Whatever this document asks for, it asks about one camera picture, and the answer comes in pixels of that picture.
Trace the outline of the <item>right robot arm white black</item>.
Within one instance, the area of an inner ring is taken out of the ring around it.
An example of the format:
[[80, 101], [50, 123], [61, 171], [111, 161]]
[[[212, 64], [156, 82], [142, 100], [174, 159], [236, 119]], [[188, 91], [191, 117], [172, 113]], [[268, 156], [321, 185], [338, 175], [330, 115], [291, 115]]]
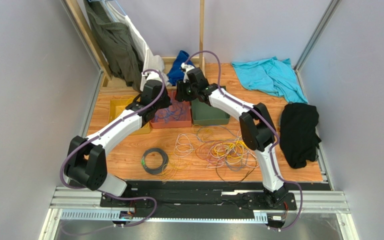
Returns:
[[210, 84], [199, 67], [181, 68], [184, 79], [176, 84], [175, 99], [179, 102], [199, 100], [234, 117], [240, 125], [245, 145], [256, 156], [262, 175], [263, 202], [269, 208], [283, 204], [288, 190], [282, 180], [275, 151], [276, 131], [263, 103], [243, 101], [216, 83]]

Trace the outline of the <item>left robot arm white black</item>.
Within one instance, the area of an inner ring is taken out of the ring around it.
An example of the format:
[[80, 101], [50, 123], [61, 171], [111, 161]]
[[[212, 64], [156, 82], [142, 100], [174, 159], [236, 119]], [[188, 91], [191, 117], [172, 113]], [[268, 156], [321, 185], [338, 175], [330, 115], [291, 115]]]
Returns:
[[126, 137], [141, 129], [158, 110], [170, 106], [165, 84], [148, 80], [139, 100], [130, 103], [110, 124], [88, 137], [74, 137], [61, 167], [62, 178], [69, 177], [81, 187], [120, 197], [127, 182], [108, 173], [107, 155]]

